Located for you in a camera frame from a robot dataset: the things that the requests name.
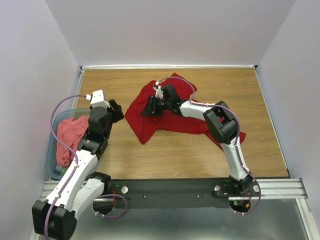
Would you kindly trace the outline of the dark red t-shirt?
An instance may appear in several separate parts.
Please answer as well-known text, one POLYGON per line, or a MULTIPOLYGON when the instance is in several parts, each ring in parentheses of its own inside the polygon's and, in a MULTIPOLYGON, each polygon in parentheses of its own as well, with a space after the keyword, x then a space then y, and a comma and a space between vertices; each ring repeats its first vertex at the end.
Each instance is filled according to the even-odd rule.
POLYGON ((147 143, 157 130, 172 131, 186 134, 204 134, 219 148, 222 146, 211 136, 205 121, 193 117, 183 117, 173 114, 170 110, 160 115, 142 115, 150 95, 155 94, 155 80, 146 84, 130 104, 125 118, 131 129, 142 144, 147 143))

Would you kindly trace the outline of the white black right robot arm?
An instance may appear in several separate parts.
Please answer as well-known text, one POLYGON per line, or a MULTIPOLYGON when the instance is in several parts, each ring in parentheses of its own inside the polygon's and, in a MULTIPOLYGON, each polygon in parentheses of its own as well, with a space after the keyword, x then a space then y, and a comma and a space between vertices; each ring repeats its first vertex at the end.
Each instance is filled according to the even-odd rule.
POLYGON ((225 154, 231 181, 230 191, 241 196, 254 182, 256 187, 253 189, 258 194, 261 193, 260 184, 247 167, 242 153, 240 122, 225 102, 201 103, 191 98, 180 98, 172 84, 161 86, 156 82, 153 89, 155 93, 148 97, 147 105, 141 112, 143 116, 158 116, 165 111, 171 111, 177 116, 204 121, 211 136, 222 146, 225 154))

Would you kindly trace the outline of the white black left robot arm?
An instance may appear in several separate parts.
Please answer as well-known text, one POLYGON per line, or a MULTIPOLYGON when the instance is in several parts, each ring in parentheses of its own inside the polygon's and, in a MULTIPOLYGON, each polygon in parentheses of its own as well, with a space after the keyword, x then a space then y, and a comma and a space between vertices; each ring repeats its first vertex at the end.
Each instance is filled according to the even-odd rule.
POLYGON ((35 233, 47 240, 69 240, 78 218, 95 199, 107 198, 112 204, 124 199, 115 193, 109 175, 89 175, 108 146, 112 125, 123 118, 122 107, 114 99, 90 104, 88 128, 73 153, 74 160, 45 200, 32 206, 35 233))

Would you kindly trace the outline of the pink t-shirt in bin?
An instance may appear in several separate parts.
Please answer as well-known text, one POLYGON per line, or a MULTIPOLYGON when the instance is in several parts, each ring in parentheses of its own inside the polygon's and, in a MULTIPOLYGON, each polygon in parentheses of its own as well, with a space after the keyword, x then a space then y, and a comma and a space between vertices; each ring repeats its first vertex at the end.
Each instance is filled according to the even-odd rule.
MULTIPOLYGON (((57 138, 76 152, 78 144, 89 126, 88 119, 88 115, 82 115, 79 118, 69 117, 62 120, 58 124, 57 138)), ((74 154, 67 147, 57 142, 56 163, 58 166, 68 167, 74 157, 74 154)))

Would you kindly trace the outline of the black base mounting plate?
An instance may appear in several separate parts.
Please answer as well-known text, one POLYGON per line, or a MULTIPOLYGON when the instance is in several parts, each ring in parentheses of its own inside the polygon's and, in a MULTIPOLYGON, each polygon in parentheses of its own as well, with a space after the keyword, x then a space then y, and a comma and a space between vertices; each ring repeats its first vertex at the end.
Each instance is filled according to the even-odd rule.
POLYGON ((111 179, 93 210, 109 215, 112 210, 227 208, 249 212, 260 196, 256 184, 238 194, 231 178, 111 179))

